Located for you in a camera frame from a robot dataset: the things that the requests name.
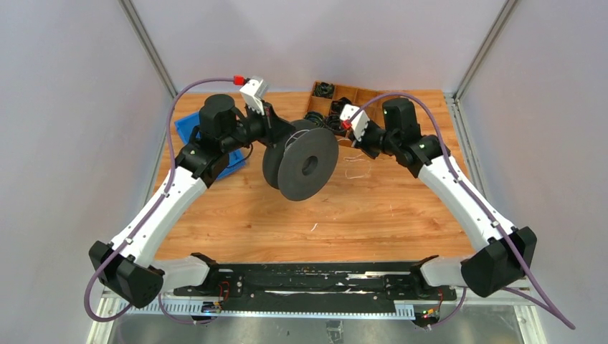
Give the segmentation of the black cable spool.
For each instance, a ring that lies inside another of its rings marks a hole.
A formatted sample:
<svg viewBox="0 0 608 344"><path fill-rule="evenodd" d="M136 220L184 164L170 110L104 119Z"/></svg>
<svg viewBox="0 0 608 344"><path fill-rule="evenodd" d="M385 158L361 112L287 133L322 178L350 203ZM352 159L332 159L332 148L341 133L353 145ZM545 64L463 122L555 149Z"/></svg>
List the black cable spool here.
<svg viewBox="0 0 608 344"><path fill-rule="evenodd" d="M275 147L265 149L262 174L286 199L303 201L317 194L333 175L339 144L329 129L309 120L291 124L293 132Z"/></svg>

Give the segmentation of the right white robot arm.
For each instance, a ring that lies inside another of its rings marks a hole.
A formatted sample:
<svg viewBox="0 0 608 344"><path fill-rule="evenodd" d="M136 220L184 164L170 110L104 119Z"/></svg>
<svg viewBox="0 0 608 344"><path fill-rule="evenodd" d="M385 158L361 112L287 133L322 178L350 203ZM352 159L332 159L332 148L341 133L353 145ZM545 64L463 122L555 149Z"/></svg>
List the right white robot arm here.
<svg viewBox="0 0 608 344"><path fill-rule="evenodd" d="M442 201L475 250L466 258L431 256L418 262L409 280L412 293L427 299L439 286L454 285L488 297L524 278L536 249L536 234L527 226L516 227L491 206L438 135L422 134L410 99L393 96L382 110L384 124L379 126L365 108L343 108L340 121L352 146L371 158L395 157Z"/></svg>

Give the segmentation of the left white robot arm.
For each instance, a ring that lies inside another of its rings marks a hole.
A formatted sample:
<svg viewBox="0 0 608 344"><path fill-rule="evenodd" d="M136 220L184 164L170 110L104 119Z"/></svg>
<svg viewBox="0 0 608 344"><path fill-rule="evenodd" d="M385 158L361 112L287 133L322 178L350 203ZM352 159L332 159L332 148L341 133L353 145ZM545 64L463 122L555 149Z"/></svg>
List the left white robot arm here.
<svg viewBox="0 0 608 344"><path fill-rule="evenodd" d="M208 97L198 117L162 188L119 235L90 248L99 281L132 307L145 307L166 290L180 287L193 287L203 296L219 289L210 258L191 254L156 261L156 252L183 213L229 165L231 152L254 142L275 148L295 132L295 125L279 117L270 103L262 101L260 111L248 105L241 112L226 94Z"/></svg>

